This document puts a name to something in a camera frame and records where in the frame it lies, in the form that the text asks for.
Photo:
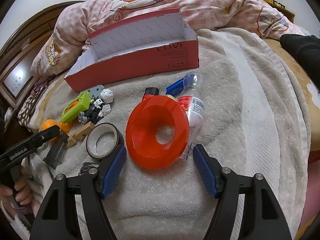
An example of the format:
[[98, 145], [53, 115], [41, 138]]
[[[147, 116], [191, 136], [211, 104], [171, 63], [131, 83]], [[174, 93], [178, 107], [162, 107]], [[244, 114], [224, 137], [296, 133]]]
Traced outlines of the person left hand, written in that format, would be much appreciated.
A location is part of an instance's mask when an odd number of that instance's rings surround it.
[[[31, 203], [33, 194], [30, 189], [28, 176], [25, 174], [25, 169], [20, 166], [20, 178], [16, 181], [14, 189], [17, 191], [15, 200], [22, 206]], [[1, 200], [8, 200], [8, 197], [12, 196], [13, 191], [11, 188], [1, 185]]]

